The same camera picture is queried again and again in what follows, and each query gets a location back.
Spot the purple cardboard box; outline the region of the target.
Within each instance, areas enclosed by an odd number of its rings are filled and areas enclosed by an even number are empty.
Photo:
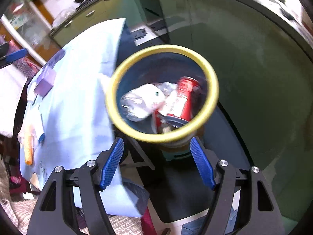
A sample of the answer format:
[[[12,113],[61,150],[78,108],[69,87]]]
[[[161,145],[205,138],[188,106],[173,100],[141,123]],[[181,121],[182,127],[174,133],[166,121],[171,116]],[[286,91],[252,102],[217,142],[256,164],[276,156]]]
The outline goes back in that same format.
[[[51,67],[45,67],[36,80],[34,93],[45,97],[54,86],[56,72]]]

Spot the clear plastic water bottle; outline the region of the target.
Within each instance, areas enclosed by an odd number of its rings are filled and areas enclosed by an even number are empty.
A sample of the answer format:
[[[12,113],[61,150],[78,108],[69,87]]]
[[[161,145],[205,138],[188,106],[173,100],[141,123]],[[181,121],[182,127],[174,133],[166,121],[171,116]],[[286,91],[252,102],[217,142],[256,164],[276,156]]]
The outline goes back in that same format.
[[[143,121],[161,107],[176,88],[176,83],[146,83],[124,94],[119,106],[128,120]]]

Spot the red soda can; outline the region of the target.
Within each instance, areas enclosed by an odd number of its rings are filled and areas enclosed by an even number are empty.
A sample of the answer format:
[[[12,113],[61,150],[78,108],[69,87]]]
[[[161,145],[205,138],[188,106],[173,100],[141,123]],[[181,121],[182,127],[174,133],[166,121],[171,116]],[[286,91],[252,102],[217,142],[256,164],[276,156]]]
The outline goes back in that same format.
[[[199,88],[199,82],[190,77],[182,77],[178,81],[177,98],[174,114],[180,119],[190,121],[192,119],[192,102],[194,92]]]

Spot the yellow rimmed blue trash bin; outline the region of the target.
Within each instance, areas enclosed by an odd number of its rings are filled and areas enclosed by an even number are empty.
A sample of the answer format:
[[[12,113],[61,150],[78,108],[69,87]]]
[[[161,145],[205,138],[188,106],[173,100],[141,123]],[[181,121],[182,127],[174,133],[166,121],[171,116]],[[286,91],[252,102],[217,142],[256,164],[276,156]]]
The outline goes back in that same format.
[[[218,98],[218,77],[202,55],[177,45],[156,45],[117,65],[106,108],[133,144],[157,144],[172,160],[190,154],[191,139],[204,135]]]

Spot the light blue table cloth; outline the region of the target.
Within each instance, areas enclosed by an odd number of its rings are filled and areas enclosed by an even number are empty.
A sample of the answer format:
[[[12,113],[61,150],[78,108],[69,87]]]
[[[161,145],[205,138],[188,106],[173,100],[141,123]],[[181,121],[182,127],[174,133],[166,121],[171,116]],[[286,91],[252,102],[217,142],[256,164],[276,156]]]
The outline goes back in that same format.
[[[27,104],[20,136],[34,133],[31,165],[20,152],[23,178],[43,189],[55,167],[79,168],[110,149],[113,141],[105,93],[116,65],[136,51],[124,18],[89,27],[48,62],[52,89]]]

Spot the orange stick in clear bag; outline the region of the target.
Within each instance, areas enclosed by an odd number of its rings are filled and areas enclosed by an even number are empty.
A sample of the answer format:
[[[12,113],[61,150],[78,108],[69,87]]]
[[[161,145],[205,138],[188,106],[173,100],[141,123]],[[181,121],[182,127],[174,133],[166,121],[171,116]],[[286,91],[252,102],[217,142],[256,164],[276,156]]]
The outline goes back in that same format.
[[[29,126],[26,130],[24,136],[24,157],[25,157],[25,164],[32,165],[33,163],[33,128]]]

